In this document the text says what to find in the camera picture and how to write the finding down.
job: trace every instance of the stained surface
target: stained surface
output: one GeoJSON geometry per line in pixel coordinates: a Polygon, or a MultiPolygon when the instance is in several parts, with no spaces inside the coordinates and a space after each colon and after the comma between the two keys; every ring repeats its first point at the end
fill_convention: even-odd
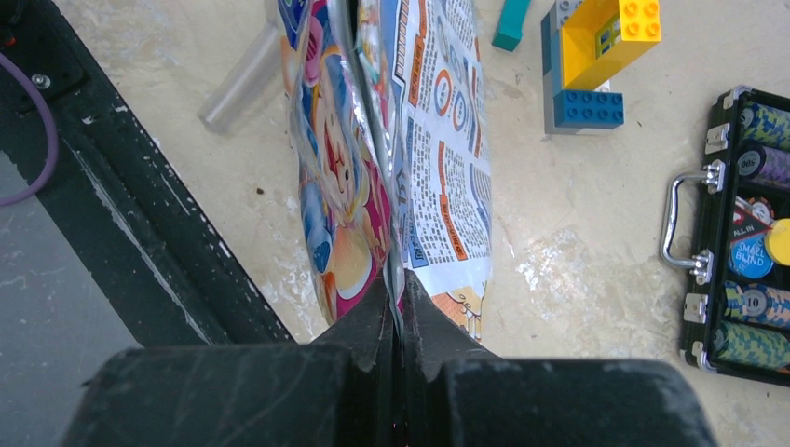
{"type": "MultiPolygon", "coordinates": [[[[230,137],[195,117],[258,33],[264,2],[57,3],[290,331],[300,341],[321,333],[285,109],[256,102],[230,137]]],[[[790,390],[680,364],[687,275],[657,255],[666,185],[700,167],[715,97],[737,84],[790,96],[790,47],[775,45],[790,38],[790,6],[664,2],[663,42],[612,80],[625,95],[625,126],[602,138],[546,138],[538,23],[551,2],[533,1],[512,54],[487,44],[500,2],[477,3],[497,217],[484,344],[508,357],[662,359],[700,395],[722,444],[790,438],[790,390]]],[[[677,253],[689,246],[693,203],[683,191],[677,253]]]]}

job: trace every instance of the blue poker chip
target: blue poker chip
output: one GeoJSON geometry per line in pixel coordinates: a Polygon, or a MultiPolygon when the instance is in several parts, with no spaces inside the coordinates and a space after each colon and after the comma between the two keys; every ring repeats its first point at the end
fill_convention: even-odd
{"type": "Polygon", "coordinates": [[[729,268],[745,278],[760,279],[773,268],[765,249],[765,235],[739,240],[729,249],[729,268]]]}

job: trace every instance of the poker chip case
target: poker chip case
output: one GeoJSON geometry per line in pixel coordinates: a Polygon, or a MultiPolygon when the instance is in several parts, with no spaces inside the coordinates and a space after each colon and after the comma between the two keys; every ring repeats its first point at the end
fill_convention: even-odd
{"type": "Polygon", "coordinates": [[[790,100],[738,86],[710,111],[703,168],[670,183],[661,257],[691,274],[680,355],[707,372],[790,386],[790,267],[765,253],[760,221],[790,217],[788,151],[790,100]],[[688,258],[670,253],[683,183],[700,187],[688,258]]]}

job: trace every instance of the clear plastic tube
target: clear plastic tube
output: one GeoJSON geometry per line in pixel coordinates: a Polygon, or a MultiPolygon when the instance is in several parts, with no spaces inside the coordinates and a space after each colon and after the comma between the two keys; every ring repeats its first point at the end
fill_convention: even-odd
{"type": "Polygon", "coordinates": [[[212,132],[225,133],[250,102],[266,89],[280,67],[277,2],[266,0],[266,24],[197,116],[212,132]]]}

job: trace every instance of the crinkled plastic packaging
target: crinkled plastic packaging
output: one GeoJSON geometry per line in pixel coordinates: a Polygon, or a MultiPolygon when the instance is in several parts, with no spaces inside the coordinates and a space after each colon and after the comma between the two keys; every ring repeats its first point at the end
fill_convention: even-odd
{"type": "Polygon", "coordinates": [[[491,172],[471,0],[279,0],[279,12],[324,316],[345,315],[378,275],[397,304],[412,269],[480,340],[491,172]]]}

